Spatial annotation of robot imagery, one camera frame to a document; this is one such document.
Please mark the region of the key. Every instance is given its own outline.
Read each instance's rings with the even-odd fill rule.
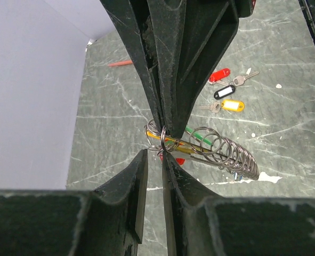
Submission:
[[[216,101],[210,104],[209,106],[201,106],[199,107],[199,109],[207,109],[207,110],[212,111],[213,113],[218,113],[221,109],[221,104],[220,102]]]
[[[212,85],[214,85],[214,84],[221,84],[223,86],[227,86],[228,85],[228,83],[226,83],[224,81],[221,81],[221,80],[218,80],[218,81],[215,81],[215,82],[211,82],[211,81],[208,80],[208,84],[212,84]]]
[[[249,78],[254,77],[258,74],[259,74],[259,72],[257,71],[257,72],[254,72],[254,73],[248,75],[248,76],[237,76],[236,78],[233,79],[234,85],[235,86],[241,86],[244,84],[244,82],[246,80],[248,80]]]
[[[215,83],[221,84],[221,85],[223,85],[223,86],[228,86],[228,83],[226,83],[226,82],[224,82],[224,81],[220,81],[220,80],[216,81]]]
[[[225,77],[228,77],[230,74],[231,74],[231,70],[229,68],[224,68],[217,72],[212,73],[208,81],[210,83],[215,83],[216,81],[219,81]]]

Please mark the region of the white vein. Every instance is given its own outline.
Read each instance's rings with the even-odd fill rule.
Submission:
[[[130,161],[131,159],[132,159],[132,156],[128,157],[127,159],[125,159],[125,160],[123,160],[123,161],[121,161],[121,162],[118,162],[118,163],[116,163],[116,164],[109,165],[109,166],[103,168],[102,171],[99,172],[99,173],[97,173],[97,174],[88,176],[88,177],[83,178],[83,179],[81,179],[81,180],[77,180],[77,181],[71,182],[71,183],[67,184],[67,186],[68,186],[68,185],[72,185],[72,184],[80,183],[80,182],[82,182],[82,181],[84,181],[84,180],[88,180],[88,179],[91,179],[91,178],[93,178],[93,177],[97,177],[98,175],[107,172],[108,169],[110,169],[110,168],[112,168],[112,167],[115,167],[115,166],[117,166],[117,165],[119,165],[119,164],[127,163],[127,162]]]
[[[218,120],[225,120],[225,121],[237,121],[237,122],[243,122],[243,123],[253,123],[253,124],[258,124],[261,126],[270,126],[269,124],[263,124],[257,121],[250,121],[250,120],[243,120],[243,119],[229,119],[229,118],[214,117],[214,116],[201,116],[201,115],[195,115],[195,114],[191,114],[191,115],[196,116],[196,117],[204,117],[204,118],[211,118],[211,119],[218,119]]]
[[[302,125],[307,124],[307,123],[312,122],[312,121],[315,121],[315,117],[311,118],[311,119],[309,119],[309,120],[307,120],[307,121],[305,121],[303,123],[299,123],[299,124],[293,125],[293,126],[291,126],[289,128],[286,128],[286,129],[283,129],[283,130],[280,130],[280,131],[276,131],[276,132],[271,132],[271,133],[264,134],[264,135],[260,135],[258,137],[251,138],[251,139],[248,139],[248,140],[254,140],[254,139],[257,139],[257,138],[262,138],[262,137],[274,135],[274,134],[277,134],[277,133],[286,132],[286,131],[289,131],[291,129],[294,129],[294,128],[297,128],[297,127],[301,127]]]
[[[83,161],[83,160],[81,160],[81,159],[79,159],[79,158],[77,158],[77,157],[72,157],[72,156],[71,156],[71,159],[76,160],[76,161],[80,161],[80,162]]]

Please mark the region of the spiral keychain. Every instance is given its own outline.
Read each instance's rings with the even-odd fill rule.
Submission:
[[[208,133],[202,137],[198,134],[199,131]],[[163,151],[169,153],[179,151],[191,160],[217,166],[220,170],[226,168],[230,174],[236,176],[236,179],[246,177],[257,180],[259,178],[259,170],[254,157],[241,145],[220,136],[216,130],[205,126],[195,130],[188,128],[186,132],[189,134],[188,142],[174,139],[166,135],[165,127],[163,127],[160,134],[154,120],[150,120],[146,125],[149,149],[157,151],[159,156]],[[153,145],[149,137],[160,139],[161,144],[159,146]]]

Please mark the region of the marble floor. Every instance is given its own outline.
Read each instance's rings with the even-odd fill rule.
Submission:
[[[93,189],[146,148],[144,125],[151,112],[131,66],[107,67],[129,59],[116,32],[88,47],[67,189]],[[209,126],[246,147],[267,181],[232,182],[225,171],[185,163],[184,169],[226,197],[315,198],[315,47],[297,0],[257,1],[217,69],[230,79],[248,68],[260,74],[237,88],[240,113],[217,114],[198,107],[214,101],[219,85],[206,85],[189,120]],[[139,255],[167,255],[161,162],[149,153],[144,240]]]

